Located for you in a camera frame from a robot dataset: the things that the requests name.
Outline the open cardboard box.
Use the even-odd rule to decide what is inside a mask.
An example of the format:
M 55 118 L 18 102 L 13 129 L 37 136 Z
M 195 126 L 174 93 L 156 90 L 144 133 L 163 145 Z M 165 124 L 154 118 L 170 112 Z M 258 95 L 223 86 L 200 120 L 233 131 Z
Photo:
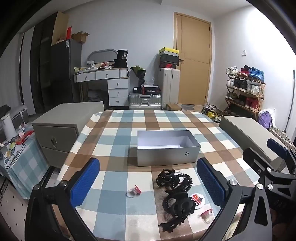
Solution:
M 86 42 L 86 37 L 89 36 L 87 32 L 77 32 L 71 35 L 71 38 L 75 40 L 76 42 L 79 42 L 81 44 L 84 44 Z

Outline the yellow shoe box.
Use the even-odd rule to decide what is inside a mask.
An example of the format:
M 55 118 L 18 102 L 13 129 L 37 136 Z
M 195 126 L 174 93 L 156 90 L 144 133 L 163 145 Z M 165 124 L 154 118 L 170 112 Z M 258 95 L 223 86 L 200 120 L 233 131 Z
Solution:
M 159 55 L 171 55 L 171 56 L 178 56 L 179 55 L 179 51 L 176 49 L 171 49 L 168 47 L 163 47 L 162 49 L 159 50 Z

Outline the black red box on suitcase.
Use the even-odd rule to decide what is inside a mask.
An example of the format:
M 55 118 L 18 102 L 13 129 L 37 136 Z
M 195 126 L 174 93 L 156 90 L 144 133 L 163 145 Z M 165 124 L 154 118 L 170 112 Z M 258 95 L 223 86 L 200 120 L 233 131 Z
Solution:
M 160 88 L 158 85 L 142 85 L 141 87 L 134 87 L 133 93 L 142 95 L 160 94 Z

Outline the tall flat cardboard sheet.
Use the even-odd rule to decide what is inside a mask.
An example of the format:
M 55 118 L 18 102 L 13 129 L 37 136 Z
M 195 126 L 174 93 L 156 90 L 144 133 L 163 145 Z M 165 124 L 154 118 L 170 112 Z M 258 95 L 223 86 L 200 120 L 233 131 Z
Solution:
M 66 39 L 67 25 L 69 21 L 69 16 L 58 11 L 54 21 L 54 28 L 52 34 L 51 45 L 55 45 L 59 40 Z

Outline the silver suitcase lying flat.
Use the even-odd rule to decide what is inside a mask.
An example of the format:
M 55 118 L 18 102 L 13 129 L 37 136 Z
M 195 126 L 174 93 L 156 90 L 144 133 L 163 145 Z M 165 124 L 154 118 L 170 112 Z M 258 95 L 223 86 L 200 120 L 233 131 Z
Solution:
M 128 97 L 128 107 L 131 110 L 161 110 L 162 97 L 160 94 L 142 95 L 131 93 Z

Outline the cardboard box on floor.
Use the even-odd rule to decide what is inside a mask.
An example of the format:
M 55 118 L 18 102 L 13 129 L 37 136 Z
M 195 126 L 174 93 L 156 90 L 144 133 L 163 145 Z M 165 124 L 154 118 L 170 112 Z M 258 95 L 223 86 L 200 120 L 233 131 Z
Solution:
M 172 111 L 181 111 L 182 110 L 182 108 L 178 104 L 175 104 L 175 103 L 168 103 L 166 105 L 166 109 L 172 110 Z

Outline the white cylindrical humidifier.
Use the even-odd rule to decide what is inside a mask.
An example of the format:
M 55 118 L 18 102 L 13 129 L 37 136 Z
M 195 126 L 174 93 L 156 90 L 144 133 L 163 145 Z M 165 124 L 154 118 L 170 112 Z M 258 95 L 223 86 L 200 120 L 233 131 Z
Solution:
M 9 113 L 7 113 L 5 116 L 1 118 L 1 124 L 7 140 L 10 140 L 16 136 L 16 130 L 14 128 L 14 125 Z

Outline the black red shoe box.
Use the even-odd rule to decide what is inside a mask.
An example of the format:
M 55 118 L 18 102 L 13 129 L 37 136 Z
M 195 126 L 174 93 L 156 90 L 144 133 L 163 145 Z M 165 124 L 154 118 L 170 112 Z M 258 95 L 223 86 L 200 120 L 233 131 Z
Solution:
M 160 68 L 177 68 L 180 63 L 179 56 L 173 56 L 168 54 L 163 54 L 159 58 L 159 67 Z

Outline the white dressing desk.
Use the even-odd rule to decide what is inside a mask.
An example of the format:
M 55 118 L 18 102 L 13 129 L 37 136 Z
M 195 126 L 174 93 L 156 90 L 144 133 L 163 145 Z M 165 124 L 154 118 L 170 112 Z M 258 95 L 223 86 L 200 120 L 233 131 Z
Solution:
M 128 106 L 130 77 L 127 68 L 83 71 L 74 74 L 74 82 L 95 82 L 96 88 L 108 91 L 110 107 Z

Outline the wooden door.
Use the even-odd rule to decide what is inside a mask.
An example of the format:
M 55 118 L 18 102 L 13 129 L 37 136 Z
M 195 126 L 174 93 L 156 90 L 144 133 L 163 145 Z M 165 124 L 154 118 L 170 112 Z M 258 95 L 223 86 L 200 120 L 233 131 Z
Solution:
M 208 97 L 211 75 L 211 23 L 175 12 L 174 48 L 180 57 L 178 103 L 203 105 Z

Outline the blue plaid side table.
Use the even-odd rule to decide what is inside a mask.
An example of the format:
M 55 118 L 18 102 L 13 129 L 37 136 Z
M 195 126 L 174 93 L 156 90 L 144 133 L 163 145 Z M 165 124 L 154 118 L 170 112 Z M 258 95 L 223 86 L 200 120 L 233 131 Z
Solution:
M 23 144 L 16 145 L 11 158 L 1 158 L 1 175 L 8 178 L 23 199 L 29 199 L 33 187 L 49 168 L 36 135 L 33 133 Z

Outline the white China flag badge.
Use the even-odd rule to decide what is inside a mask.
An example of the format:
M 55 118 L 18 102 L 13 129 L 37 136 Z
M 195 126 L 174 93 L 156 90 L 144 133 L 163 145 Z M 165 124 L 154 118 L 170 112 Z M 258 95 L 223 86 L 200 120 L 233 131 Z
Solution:
M 194 193 L 190 195 L 190 198 L 195 202 L 195 209 L 198 210 L 205 205 L 206 199 L 200 193 Z

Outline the black claw hair clip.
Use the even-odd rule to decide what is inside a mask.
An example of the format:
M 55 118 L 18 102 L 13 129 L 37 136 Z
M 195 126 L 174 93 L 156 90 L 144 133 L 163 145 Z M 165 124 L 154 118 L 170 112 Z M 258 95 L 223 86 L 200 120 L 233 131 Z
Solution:
M 159 187 L 168 186 L 175 176 L 175 170 L 174 169 L 163 169 L 156 178 L 156 184 Z

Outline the purple bag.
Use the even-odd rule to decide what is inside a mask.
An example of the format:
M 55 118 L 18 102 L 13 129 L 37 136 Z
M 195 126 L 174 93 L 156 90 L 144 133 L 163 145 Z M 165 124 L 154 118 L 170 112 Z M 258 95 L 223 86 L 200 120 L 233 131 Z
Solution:
M 275 127 L 275 108 L 266 108 L 262 109 L 258 113 L 258 123 L 261 124 L 264 128 L 269 130 L 270 128 Z

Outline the silver rectangular storage box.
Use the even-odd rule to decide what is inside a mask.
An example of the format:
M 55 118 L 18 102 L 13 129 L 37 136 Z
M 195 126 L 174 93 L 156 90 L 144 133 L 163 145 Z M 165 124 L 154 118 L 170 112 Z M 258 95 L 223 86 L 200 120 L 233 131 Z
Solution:
M 188 130 L 137 132 L 139 167 L 194 163 L 200 149 L 201 145 Z

